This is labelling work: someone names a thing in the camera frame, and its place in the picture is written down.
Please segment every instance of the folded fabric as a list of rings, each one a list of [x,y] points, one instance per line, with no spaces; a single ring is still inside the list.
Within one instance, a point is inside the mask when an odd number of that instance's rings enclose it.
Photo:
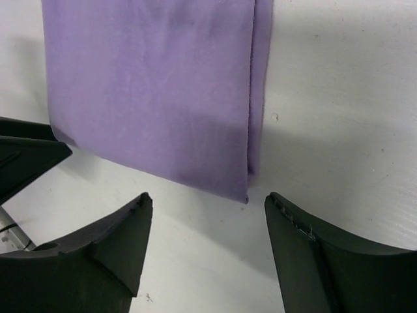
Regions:
[[[42,0],[59,140],[247,201],[272,0]]]

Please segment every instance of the white surface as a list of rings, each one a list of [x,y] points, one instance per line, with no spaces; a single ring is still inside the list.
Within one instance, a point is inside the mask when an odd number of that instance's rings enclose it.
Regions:
[[[40,1],[0,8],[0,115],[48,122]],[[5,209],[39,245],[148,191],[154,219],[132,312],[283,312],[270,191],[363,237],[417,248],[417,3],[276,0],[274,14],[249,205],[75,151]]]

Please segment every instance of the lavender towel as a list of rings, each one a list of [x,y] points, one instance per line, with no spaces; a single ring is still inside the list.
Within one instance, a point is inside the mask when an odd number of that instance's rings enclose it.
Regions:
[[[59,140],[247,201],[272,0],[42,0]]]

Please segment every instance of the black plastic part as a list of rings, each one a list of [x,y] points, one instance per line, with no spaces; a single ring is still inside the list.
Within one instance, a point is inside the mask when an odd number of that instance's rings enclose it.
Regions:
[[[71,154],[49,125],[0,117],[0,205]]]
[[[0,254],[8,313],[127,313],[137,296],[151,229],[148,194],[34,251]]]
[[[329,224],[277,193],[266,221],[286,313],[417,312],[417,252]]]

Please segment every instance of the white backdrop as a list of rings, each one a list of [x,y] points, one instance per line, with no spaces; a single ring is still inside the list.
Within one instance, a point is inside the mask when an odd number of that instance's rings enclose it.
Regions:
[[[39,0],[0,3],[0,82],[0,115],[48,122]],[[154,219],[132,312],[283,312],[270,191],[363,237],[417,248],[416,82],[415,0],[275,0],[249,205],[75,150],[4,208],[39,245],[147,191]]]

